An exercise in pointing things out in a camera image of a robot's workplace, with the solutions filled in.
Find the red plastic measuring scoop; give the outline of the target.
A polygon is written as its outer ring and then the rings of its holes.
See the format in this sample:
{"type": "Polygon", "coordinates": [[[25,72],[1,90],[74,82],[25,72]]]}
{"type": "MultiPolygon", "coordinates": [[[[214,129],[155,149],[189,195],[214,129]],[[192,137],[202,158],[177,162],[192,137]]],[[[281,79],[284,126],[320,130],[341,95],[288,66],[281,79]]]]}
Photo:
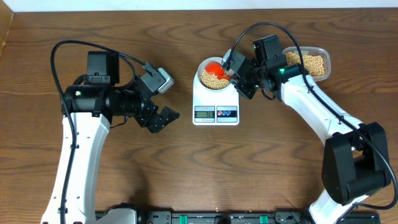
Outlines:
{"type": "Polygon", "coordinates": [[[230,77],[223,67],[216,62],[210,62],[206,67],[205,71],[210,75],[215,75],[219,80],[229,80],[230,77]]]}

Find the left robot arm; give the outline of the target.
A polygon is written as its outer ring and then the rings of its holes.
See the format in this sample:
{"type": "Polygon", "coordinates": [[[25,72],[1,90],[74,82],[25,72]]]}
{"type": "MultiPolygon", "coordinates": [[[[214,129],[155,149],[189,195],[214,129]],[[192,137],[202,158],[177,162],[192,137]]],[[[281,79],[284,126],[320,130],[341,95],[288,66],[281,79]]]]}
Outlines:
{"type": "Polygon", "coordinates": [[[134,75],[118,86],[122,56],[105,51],[88,52],[87,73],[70,85],[64,95],[63,144],[55,185],[42,223],[145,223],[145,212],[125,203],[98,218],[95,189],[105,139],[112,118],[134,118],[140,127],[158,133],[180,116],[151,101],[174,83],[163,69],[150,62],[145,74],[134,75]]]}

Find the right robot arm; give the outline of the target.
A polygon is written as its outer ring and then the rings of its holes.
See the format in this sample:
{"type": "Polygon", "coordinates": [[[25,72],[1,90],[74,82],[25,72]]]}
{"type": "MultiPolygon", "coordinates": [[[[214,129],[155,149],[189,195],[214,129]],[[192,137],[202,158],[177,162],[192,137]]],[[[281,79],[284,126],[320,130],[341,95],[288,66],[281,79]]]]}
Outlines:
{"type": "Polygon", "coordinates": [[[257,89],[271,92],[296,111],[324,145],[323,192],[308,208],[311,223],[341,223],[364,199],[388,185],[397,185],[389,164],[386,132],[376,123],[364,124],[340,108],[316,84],[303,62],[292,62],[271,35],[254,41],[256,56],[235,49],[224,55],[223,68],[234,87],[248,99],[257,89]]]}

